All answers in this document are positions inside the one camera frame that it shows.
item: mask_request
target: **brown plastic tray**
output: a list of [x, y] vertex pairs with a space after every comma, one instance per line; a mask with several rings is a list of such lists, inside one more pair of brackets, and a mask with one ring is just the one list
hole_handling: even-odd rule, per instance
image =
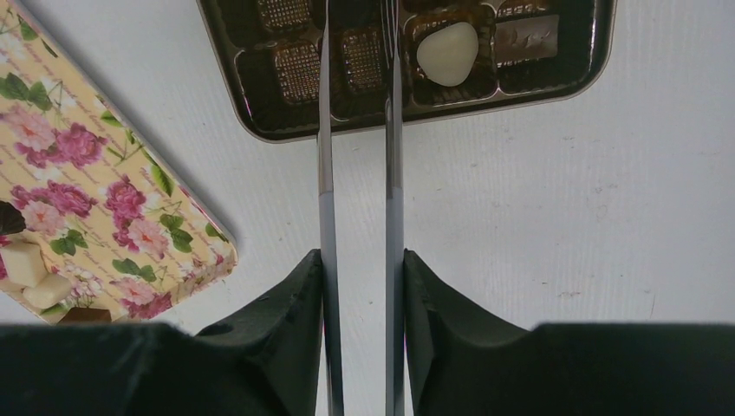
[[[268, 142], [315, 136], [324, 3], [198, 3], [243, 126]], [[401, 0], [400, 6], [406, 122], [578, 94], [607, 62], [615, 18], [615, 0]], [[376, 14], [364, 28], [330, 24], [333, 132], [385, 122], [380, 21]], [[416, 49], [426, 36], [458, 22], [475, 27], [479, 53], [466, 81], [442, 87], [426, 78]]]

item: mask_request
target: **floral pattern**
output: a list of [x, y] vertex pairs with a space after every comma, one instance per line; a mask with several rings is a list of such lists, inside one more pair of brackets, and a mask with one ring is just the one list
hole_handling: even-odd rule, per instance
[[[231, 273], [233, 245], [72, 64], [0, 0], [0, 199], [72, 307], [150, 319]], [[0, 246], [10, 240], [0, 237]], [[7, 272], [0, 259], [0, 280]], [[13, 285], [3, 289], [21, 304]]]

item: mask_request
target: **white tabletop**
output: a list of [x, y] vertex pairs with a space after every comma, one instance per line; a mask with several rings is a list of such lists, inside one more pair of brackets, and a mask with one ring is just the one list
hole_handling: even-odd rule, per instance
[[[23, 3], [236, 237], [232, 276], [161, 320], [197, 331], [318, 246], [315, 142], [241, 128], [194, 1]], [[726, 0], [621, 1], [582, 95], [406, 127], [407, 246], [526, 328], [735, 322], [733, 16]], [[383, 133], [337, 137], [334, 158], [346, 414], [382, 414]], [[0, 316], [35, 320], [5, 297]]]

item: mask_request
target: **floral tray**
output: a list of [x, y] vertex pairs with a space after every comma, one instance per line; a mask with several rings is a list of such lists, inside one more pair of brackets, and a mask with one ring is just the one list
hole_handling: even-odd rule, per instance
[[49, 323], [71, 307], [149, 319], [231, 273], [237, 253], [161, 159], [54, 45], [0, 0], [0, 199], [71, 295], [24, 303], [0, 261], [0, 289]]

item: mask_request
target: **tweezers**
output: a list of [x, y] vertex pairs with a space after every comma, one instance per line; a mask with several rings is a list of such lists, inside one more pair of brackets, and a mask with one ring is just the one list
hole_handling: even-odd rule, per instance
[[[360, 0], [336, 0], [349, 16], [349, 7]], [[325, 276], [324, 338], [327, 355], [328, 409], [330, 416], [344, 415], [341, 370], [340, 307], [337, 278], [335, 193], [332, 170], [332, 125], [329, 103], [329, 0], [322, 35], [319, 72], [319, 133], [316, 137], [319, 174], [319, 224], [322, 265]], [[403, 393], [403, 166], [401, 163], [403, 129], [402, 86], [398, 2], [381, 1], [383, 41], [388, 73], [386, 98], [386, 415], [402, 416]], [[368, 13], [351, 13], [368, 16]]]

